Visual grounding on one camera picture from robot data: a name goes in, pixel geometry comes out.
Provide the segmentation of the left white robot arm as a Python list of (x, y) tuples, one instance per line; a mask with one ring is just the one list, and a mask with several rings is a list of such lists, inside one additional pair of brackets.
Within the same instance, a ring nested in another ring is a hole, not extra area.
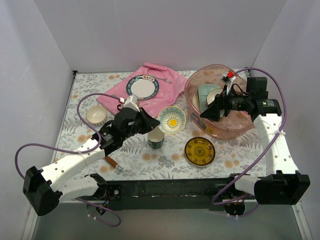
[(106, 196), (107, 183), (97, 173), (72, 182), (69, 179), (121, 148), (126, 139), (149, 133), (159, 125), (160, 121), (143, 108), (135, 111), (125, 107), (74, 154), (41, 169), (35, 166), (29, 168), (25, 173), (22, 192), (38, 216), (50, 213), (60, 202), (77, 197), (92, 196), (95, 200), (101, 200)]

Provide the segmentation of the yellow patterned plate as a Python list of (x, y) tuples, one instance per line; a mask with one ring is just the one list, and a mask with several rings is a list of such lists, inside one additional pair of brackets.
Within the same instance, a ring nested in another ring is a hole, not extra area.
[(184, 155), (196, 167), (210, 165), (216, 156), (214, 145), (204, 137), (191, 138), (184, 147)]

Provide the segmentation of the striped white bowl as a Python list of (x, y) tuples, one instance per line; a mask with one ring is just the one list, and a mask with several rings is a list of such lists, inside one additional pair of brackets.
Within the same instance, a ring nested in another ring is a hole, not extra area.
[(182, 131), (186, 125), (185, 112), (177, 106), (165, 107), (157, 116), (160, 122), (159, 129), (166, 135), (175, 135)]

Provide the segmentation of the dark teal dotted bowl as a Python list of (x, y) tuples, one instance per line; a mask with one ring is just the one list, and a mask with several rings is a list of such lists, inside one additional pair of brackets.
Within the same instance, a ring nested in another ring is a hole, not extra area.
[(209, 92), (209, 94), (206, 97), (206, 105), (209, 106), (215, 100), (216, 95), (221, 94), (222, 91), (223, 90), (221, 88), (216, 88)]

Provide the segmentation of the cream bowl pink rim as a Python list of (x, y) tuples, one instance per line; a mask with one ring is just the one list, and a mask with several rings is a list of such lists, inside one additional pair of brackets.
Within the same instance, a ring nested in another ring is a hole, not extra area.
[(104, 124), (107, 120), (107, 117), (108, 117), (107, 110), (100, 105), (91, 107), (86, 113), (87, 121), (94, 126), (99, 126)]

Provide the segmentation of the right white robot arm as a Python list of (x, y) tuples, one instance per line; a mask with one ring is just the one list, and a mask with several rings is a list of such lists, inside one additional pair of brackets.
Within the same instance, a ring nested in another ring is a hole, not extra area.
[(227, 76), (222, 78), (223, 90), (217, 94), (202, 118), (220, 120), (221, 111), (227, 116), (230, 111), (247, 112), (258, 131), (263, 152), (256, 159), (265, 159), (266, 176), (259, 178), (248, 175), (244, 170), (223, 187), (213, 198), (212, 204), (223, 192), (232, 199), (243, 193), (254, 196), (260, 205), (296, 205), (310, 186), (307, 174), (300, 173), (291, 156), (283, 131), (286, 123), (284, 108), (276, 99), (270, 99), (267, 78), (250, 77), (246, 91), (241, 95), (233, 89), (234, 83)]

